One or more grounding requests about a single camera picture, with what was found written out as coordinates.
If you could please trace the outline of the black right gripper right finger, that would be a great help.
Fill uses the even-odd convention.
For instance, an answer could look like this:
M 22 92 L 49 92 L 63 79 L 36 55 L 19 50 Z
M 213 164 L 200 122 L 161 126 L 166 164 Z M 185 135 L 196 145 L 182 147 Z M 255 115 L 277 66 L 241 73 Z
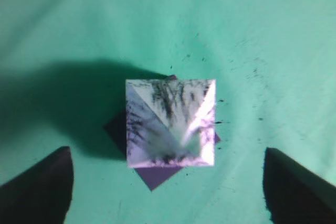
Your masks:
M 335 185 L 266 148 L 263 192 L 272 223 L 335 223 Z

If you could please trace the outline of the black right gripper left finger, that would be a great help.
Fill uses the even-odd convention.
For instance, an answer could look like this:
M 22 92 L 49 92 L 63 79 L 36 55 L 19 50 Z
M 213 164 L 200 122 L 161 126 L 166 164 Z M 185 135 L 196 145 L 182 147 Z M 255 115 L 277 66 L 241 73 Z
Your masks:
M 1 185 L 1 223 L 64 223 L 73 184 L 70 147 L 62 146 Z

